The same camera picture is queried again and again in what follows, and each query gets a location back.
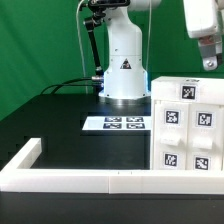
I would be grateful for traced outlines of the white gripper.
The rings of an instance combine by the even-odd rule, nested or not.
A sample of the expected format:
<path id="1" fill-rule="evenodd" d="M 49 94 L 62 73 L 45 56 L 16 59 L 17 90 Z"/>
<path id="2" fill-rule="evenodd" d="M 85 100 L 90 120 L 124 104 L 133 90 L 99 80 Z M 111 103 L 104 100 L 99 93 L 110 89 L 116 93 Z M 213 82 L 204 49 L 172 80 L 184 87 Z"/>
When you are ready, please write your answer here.
<path id="1" fill-rule="evenodd" d="M 198 47 L 206 71 L 223 63 L 222 36 L 224 0 L 183 0 L 187 32 L 199 38 Z"/>

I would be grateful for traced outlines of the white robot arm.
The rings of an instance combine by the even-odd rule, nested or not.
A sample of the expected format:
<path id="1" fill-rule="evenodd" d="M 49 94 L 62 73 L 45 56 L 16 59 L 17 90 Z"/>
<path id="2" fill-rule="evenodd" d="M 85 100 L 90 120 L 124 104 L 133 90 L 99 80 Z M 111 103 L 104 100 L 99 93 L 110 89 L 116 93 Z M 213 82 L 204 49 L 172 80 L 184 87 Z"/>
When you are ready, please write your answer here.
<path id="1" fill-rule="evenodd" d="M 205 70 L 222 63 L 224 0 L 182 0 L 188 36 L 198 41 Z M 99 98 L 104 102 L 137 103 L 151 97 L 148 72 L 142 63 L 142 31 L 131 22 L 130 11 L 151 11 L 162 0 L 81 0 L 92 15 L 84 20 L 95 62 Z M 109 66 L 103 69 L 94 29 L 106 25 L 109 38 Z"/>

